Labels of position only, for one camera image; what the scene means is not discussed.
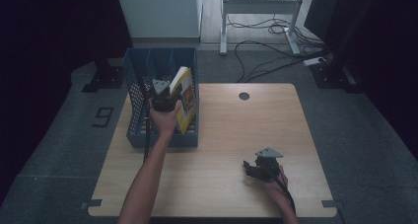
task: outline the blue crate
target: blue crate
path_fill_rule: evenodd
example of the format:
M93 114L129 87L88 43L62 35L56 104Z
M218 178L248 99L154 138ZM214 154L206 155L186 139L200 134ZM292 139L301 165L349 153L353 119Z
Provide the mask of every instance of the blue crate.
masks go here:
M144 95L153 79L171 81L180 66L190 67L193 75L197 113L185 134L175 132L170 147L197 147L199 131L199 87L197 78L197 56L195 48L128 48L123 59L129 97L132 103L132 117L126 137L133 147L145 146ZM151 131L151 146L158 138L155 129Z

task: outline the yellow book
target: yellow book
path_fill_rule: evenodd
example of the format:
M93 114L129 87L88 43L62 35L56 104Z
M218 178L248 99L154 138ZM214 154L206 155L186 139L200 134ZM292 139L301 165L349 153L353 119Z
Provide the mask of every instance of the yellow book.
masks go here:
M175 92L179 85L181 85L181 108L177 114L177 129L184 134L196 115L196 98L190 68L181 66L178 69L170 84L170 93Z

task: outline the wooden tabletop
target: wooden tabletop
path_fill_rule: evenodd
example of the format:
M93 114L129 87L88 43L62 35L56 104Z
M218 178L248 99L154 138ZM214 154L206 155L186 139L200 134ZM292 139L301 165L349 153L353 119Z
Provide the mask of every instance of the wooden tabletop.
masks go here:
M200 84L199 144L170 149L166 156L153 216L280 216L258 181L245 175L243 160L254 165L255 152L271 147L284 157L299 217L332 217L332 200L295 87L291 84ZM240 93L248 93L242 100ZM89 207L93 216L118 216L139 170L143 149L126 138L129 97L113 134Z

